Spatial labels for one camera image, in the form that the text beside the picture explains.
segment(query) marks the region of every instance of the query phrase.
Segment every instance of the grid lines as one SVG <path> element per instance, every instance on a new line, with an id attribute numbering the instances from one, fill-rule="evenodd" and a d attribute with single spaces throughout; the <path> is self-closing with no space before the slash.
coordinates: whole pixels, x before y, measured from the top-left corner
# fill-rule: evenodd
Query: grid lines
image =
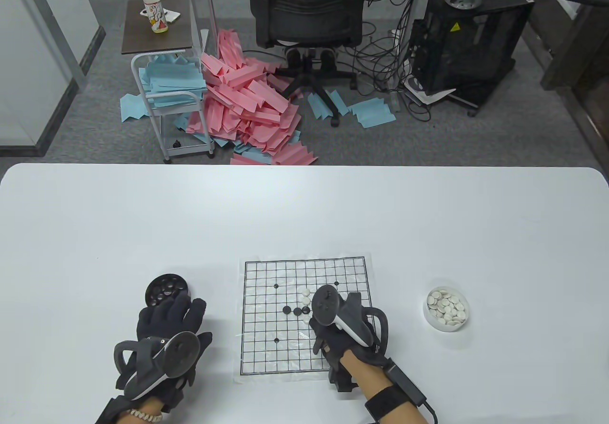
<path id="1" fill-rule="evenodd" d="M 302 308 L 302 291 L 309 298 L 322 285 L 335 285 L 343 298 L 362 293 L 362 305 L 372 306 L 368 272 L 363 256 L 249 261 L 245 263 L 241 337 L 243 376 L 322 372 L 328 363 L 313 354 L 315 333 L 294 308 Z M 292 311 L 285 315 L 283 307 Z"/>

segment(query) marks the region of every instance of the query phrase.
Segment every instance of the office chair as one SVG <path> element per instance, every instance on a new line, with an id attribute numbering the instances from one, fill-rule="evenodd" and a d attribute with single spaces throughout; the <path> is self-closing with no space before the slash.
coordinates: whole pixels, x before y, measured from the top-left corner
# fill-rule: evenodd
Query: office chair
<path id="1" fill-rule="evenodd" d="M 331 125 L 340 124 L 339 112 L 319 80 L 347 79 L 357 89 L 354 72 L 336 69 L 333 49 L 362 43 L 364 0 L 250 0 L 256 19 L 256 42 L 262 48 L 286 47 L 287 69 L 277 69 L 278 76 L 294 78 L 283 91 L 285 98 L 300 87 L 311 87 L 332 111 Z M 301 55 L 298 48 L 306 49 Z M 315 49 L 325 48 L 322 67 L 313 68 Z"/>

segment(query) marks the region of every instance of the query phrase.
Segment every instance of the bottle label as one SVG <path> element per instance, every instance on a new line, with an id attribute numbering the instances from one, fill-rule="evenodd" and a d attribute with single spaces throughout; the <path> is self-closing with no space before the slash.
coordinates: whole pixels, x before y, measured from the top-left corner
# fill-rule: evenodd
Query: bottle label
<path id="1" fill-rule="evenodd" d="M 146 13 L 148 14 L 152 30 L 154 32 L 165 32 L 167 30 L 167 20 L 165 19 L 165 12 L 163 11 L 161 1 L 144 5 L 146 6 Z"/>

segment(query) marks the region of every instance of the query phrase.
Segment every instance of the white cart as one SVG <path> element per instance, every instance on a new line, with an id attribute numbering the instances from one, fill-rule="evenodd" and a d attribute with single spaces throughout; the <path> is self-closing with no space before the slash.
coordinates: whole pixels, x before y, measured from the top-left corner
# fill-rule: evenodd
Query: white cart
<path id="1" fill-rule="evenodd" d="M 189 154 L 196 153 L 207 153 L 210 159 L 215 157 L 214 154 L 214 142 L 209 136 L 209 129 L 207 128 L 207 122 L 205 121 L 205 115 L 203 111 L 203 101 L 198 98 L 196 95 L 191 93 L 190 91 L 170 91 L 167 93 L 158 93 L 158 94 L 150 94 L 144 90 L 141 80 L 139 79 L 139 65 L 138 63 L 141 60 L 145 60 L 146 62 L 153 60 L 155 56 L 161 56 L 163 54 L 178 54 L 183 53 L 186 50 L 168 50 L 168 51 L 155 51 L 150 53 L 142 53 L 133 56 L 131 59 L 131 72 L 133 72 L 133 78 L 135 78 L 135 82 L 138 85 L 139 92 L 142 96 L 142 100 L 146 105 L 146 110 L 148 111 L 148 116 L 150 117 L 150 122 L 152 122 L 152 128 L 154 128 L 154 132 L 157 136 L 158 143 L 161 146 L 161 151 L 163 152 L 163 162 L 166 164 L 171 163 L 172 157 L 186 156 Z M 158 99 L 172 96 L 190 96 L 195 101 L 193 104 L 188 104 L 185 106 L 170 106 L 170 107 L 153 107 L 149 99 Z M 177 131 L 177 128 L 172 124 L 168 124 L 167 117 L 169 115 L 180 115 L 181 113 L 192 113 L 193 111 L 198 111 L 199 116 L 201 117 L 201 124 L 203 125 L 203 131 L 205 136 L 206 143 L 201 142 L 200 144 L 192 144 L 182 146 L 179 139 L 176 137 L 172 137 L 170 133 L 167 131 Z"/>

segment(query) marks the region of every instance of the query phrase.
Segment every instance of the plastic bottle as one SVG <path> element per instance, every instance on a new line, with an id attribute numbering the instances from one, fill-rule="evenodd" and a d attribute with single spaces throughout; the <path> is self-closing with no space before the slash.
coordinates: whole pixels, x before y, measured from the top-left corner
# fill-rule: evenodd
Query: plastic bottle
<path id="1" fill-rule="evenodd" d="M 169 26 L 165 19 L 165 10 L 161 0 L 144 0 L 144 6 L 146 6 L 146 13 L 148 14 L 150 26 L 152 26 L 152 32 L 155 34 L 167 32 Z"/>

